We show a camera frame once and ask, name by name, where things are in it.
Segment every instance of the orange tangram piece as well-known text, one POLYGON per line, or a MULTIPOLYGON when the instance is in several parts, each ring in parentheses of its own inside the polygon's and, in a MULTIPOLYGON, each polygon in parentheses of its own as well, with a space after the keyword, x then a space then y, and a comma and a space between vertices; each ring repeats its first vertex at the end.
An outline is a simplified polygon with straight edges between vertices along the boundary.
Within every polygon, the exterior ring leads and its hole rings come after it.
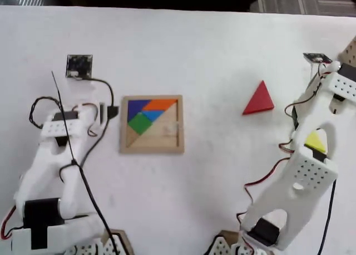
POLYGON ((142 110, 167 110, 176 99, 153 99, 142 110))

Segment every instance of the blue tangram piece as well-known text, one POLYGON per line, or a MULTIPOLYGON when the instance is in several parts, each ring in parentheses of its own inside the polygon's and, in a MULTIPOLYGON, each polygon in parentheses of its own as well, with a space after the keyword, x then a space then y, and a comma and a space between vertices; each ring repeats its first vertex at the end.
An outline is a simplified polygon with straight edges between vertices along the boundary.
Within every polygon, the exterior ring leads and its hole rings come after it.
POLYGON ((150 121, 154 122, 159 116, 162 115, 163 110, 152 110, 152 111, 143 111, 142 113, 149 118, 150 121))
POLYGON ((130 100, 128 102, 128 111, 127 111, 127 122, 129 122, 137 113, 150 102, 151 100, 130 100))

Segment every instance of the wooden frame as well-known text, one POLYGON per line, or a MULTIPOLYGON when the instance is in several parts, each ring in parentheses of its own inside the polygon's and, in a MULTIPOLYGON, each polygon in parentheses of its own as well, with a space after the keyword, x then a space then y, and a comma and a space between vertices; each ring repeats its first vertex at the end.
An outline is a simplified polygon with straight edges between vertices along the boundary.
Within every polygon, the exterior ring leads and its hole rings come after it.
POLYGON ((181 95, 140 95, 124 96, 121 104, 120 119, 120 152, 122 153, 183 153, 184 152, 184 126, 183 126, 183 99, 181 95), (154 100, 176 99, 177 100, 177 146, 146 146, 127 147, 127 116, 128 102, 130 100, 154 100))

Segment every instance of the gray floor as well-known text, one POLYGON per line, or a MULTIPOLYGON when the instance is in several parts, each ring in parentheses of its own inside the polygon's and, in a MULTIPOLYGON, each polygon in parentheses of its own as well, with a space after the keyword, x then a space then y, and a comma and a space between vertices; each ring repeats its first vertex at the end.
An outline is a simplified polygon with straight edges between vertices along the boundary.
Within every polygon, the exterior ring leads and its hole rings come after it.
POLYGON ((356 17, 351 0, 259 0, 252 12, 356 17))

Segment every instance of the yellow block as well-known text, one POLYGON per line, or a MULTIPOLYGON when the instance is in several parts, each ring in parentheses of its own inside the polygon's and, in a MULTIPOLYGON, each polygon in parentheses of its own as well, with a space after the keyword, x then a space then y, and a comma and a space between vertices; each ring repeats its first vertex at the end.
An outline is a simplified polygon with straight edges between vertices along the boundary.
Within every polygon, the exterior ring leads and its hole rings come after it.
POLYGON ((317 151, 320 151, 322 153, 326 152, 326 148, 322 141, 320 141, 317 131, 313 131, 311 134, 309 134, 305 144, 317 149, 317 151))

